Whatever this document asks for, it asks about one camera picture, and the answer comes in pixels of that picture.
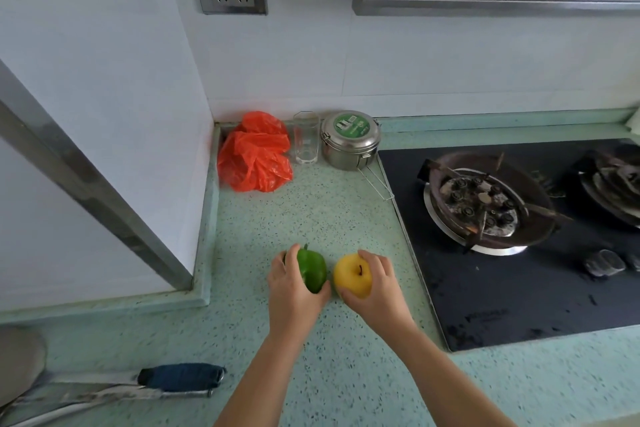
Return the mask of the person's left forearm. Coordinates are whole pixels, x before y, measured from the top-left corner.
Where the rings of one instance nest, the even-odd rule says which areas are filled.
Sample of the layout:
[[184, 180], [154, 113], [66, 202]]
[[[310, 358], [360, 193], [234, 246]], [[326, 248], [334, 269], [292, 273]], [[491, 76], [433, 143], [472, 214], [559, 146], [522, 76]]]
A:
[[306, 335], [268, 333], [212, 427], [278, 427]]

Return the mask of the person's right forearm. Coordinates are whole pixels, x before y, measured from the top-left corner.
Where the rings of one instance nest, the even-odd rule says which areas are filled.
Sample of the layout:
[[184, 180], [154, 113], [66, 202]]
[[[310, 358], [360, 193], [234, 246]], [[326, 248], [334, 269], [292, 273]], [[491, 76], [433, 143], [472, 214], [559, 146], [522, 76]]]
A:
[[437, 427], [516, 427], [414, 322], [371, 327], [404, 363]]

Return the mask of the black gas stove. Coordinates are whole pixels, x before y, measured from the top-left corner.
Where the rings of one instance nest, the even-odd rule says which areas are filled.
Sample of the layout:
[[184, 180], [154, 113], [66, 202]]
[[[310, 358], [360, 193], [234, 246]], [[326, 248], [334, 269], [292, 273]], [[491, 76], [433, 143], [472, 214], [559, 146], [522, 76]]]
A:
[[640, 144], [379, 157], [449, 352], [640, 326]]

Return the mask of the gas burner with pot support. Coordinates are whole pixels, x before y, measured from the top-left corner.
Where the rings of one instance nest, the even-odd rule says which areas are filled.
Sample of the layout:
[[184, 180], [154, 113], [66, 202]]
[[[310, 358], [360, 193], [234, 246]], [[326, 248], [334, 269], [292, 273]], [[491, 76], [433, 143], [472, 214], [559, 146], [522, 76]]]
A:
[[597, 205], [640, 229], [640, 146], [591, 149], [572, 164], [580, 185]]

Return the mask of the person's left hand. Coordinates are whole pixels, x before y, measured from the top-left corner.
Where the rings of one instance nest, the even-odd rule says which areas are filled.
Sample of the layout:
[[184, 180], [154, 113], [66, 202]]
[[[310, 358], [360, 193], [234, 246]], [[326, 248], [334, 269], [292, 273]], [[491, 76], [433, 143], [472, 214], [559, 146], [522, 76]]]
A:
[[278, 343], [302, 344], [322, 312], [306, 309], [307, 287], [297, 261], [300, 247], [296, 243], [274, 258], [268, 274], [268, 337]]

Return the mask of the yellow apple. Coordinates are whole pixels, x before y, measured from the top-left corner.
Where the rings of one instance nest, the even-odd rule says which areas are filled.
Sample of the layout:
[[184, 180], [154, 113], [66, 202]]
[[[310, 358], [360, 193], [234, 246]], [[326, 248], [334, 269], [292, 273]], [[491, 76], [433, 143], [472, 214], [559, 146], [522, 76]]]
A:
[[333, 283], [340, 297], [348, 290], [357, 298], [367, 298], [372, 288], [369, 264], [358, 253], [344, 255], [333, 268]]

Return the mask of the steel lunch box green label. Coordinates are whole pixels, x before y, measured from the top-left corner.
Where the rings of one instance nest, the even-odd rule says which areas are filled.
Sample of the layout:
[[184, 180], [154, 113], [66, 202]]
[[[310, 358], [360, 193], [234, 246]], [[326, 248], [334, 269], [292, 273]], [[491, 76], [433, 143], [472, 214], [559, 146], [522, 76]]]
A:
[[329, 115], [319, 131], [324, 160], [340, 171], [358, 172], [383, 201], [394, 194], [371, 165], [378, 159], [382, 140], [380, 123], [356, 110], [341, 110]]

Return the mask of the stove control knob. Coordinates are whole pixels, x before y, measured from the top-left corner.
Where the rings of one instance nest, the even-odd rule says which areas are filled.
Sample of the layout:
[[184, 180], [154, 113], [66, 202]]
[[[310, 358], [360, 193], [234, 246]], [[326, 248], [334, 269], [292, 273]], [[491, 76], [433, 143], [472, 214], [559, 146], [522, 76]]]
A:
[[592, 277], [612, 277], [627, 269], [620, 255], [611, 250], [598, 250], [590, 253], [584, 260], [584, 267]]

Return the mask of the white cabinet with metal edge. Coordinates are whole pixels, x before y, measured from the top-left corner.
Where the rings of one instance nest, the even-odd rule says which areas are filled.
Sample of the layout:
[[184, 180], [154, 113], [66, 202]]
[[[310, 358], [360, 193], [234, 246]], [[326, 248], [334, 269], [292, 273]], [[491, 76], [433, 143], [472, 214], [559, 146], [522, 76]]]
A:
[[212, 126], [176, 0], [0, 0], [0, 314], [189, 294]]

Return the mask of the green bell pepper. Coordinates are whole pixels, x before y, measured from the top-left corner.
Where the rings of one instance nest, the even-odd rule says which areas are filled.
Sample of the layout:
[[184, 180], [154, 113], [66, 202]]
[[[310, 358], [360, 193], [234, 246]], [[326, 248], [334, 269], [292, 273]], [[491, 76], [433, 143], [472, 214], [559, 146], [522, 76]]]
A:
[[314, 294], [323, 290], [325, 284], [329, 283], [328, 268], [324, 256], [311, 250], [308, 243], [300, 247], [297, 254], [300, 276], [307, 289]]

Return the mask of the clear drinking glass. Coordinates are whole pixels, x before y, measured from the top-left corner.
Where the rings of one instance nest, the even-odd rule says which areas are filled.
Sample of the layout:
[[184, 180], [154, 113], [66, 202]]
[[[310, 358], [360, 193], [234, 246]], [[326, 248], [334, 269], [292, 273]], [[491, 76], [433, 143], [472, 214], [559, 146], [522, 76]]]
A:
[[315, 164], [319, 153], [321, 120], [316, 113], [302, 110], [294, 115], [294, 158], [298, 164]]

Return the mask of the orange plastic bag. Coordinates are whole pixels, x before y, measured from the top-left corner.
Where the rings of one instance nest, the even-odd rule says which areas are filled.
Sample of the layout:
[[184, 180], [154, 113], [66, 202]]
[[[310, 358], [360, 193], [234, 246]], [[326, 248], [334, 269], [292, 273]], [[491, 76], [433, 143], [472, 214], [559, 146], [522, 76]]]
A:
[[220, 181], [236, 192], [273, 192], [294, 175], [285, 124], [259, 110], [246, 113], [218, 154]]

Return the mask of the person's right hand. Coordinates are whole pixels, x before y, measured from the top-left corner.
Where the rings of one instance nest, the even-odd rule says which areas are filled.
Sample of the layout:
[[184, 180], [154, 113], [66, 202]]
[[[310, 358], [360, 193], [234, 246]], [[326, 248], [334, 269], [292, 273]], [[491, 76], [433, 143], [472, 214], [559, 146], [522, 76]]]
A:
[[372, 288], [362, 308], [355, 311], [381, 338], [387, 340], [401, 330], [415, 326], [412, 315], [396, 279], [392, 262], [367, 250], [358, 250], [372, 274]]

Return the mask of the large round gas burner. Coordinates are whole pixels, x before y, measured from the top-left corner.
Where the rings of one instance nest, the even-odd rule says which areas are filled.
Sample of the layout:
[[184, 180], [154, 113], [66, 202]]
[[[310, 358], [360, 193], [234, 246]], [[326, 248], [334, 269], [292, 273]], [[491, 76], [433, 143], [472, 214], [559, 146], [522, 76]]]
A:
[[510, 256], [547, 240], [573, 220], [558, 212], [532, 174], [505, 154], [457, 151], [426, 158], [417, 179], [438, 228], [463, 252]]

